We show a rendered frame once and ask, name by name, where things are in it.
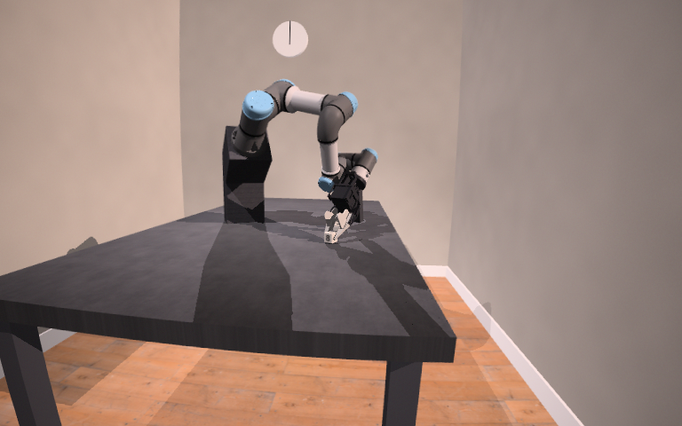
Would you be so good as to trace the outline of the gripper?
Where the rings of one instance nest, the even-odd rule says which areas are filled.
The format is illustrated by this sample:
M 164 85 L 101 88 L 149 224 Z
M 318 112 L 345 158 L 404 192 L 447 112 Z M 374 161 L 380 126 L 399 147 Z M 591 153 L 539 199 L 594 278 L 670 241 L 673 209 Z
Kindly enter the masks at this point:
M 353 185 L 354 188 L 351 185 Z M 338 220 L 340 228 L 336 232 L 334 240 L 336 240 L 350 225 L 352 225 L 352 223 L 358 217 L 360 210 L 359 205 L 361 204 L 359 200 L 360 197 L 356 192 L 359 189 L 364 190 L 365 187 L 365 179 L 357 175 L 356 171 L 346 171 L 339 184 L 334 184 L 332 186 L 328 194 L 328 198 L 335 206 L 331 208 L 330 212 L 326 211 L 324 217 L 327 223 L 325 232 L 331 231 L 334 227 L 334 224 Z M 333 189 L 334 191 L 330 195 Z

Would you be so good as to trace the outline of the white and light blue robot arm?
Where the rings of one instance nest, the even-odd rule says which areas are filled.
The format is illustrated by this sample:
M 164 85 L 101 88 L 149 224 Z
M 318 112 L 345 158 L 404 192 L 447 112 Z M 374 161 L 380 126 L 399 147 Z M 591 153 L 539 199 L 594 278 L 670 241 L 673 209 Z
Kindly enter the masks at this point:
M 301 91 L 289 80 L 281 79 L 263 91 L 247 94 L 242 103 L 240 124 L 232 133 L 231 144 L 241 155 L 260 156 L 267 147 L 267 125 L 276 115 L 280 112 L 294 114 L 296 111 L 316 114 L 319 115 L 317 138 L 322 164 L 318 181 L 320 189 L 329 193 L 347 170 L 356 171 L 367 182 L 377 163 L 377 152 L 371 148 L 363 149 L 360 154 L 337 152 L 338 132 L 357 107 L 357 99 L 350 92 L 345 91 L 337 96 L 311 93 Z

